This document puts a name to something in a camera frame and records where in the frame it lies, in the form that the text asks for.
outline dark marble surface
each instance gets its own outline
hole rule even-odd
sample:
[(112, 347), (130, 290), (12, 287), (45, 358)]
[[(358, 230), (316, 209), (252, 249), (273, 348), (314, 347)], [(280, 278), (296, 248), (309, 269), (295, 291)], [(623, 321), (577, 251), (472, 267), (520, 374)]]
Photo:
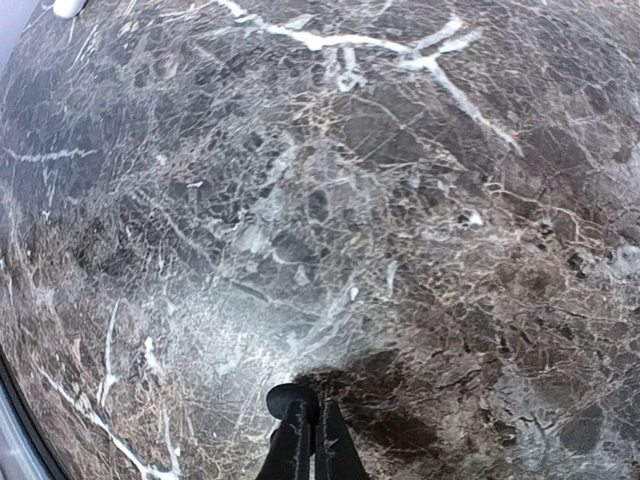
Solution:
[(74, 477), (252, 478), (298, 378), (376, 479), (638, 478), (639, 21), (38, 10), (0, 83), (0, 342)]

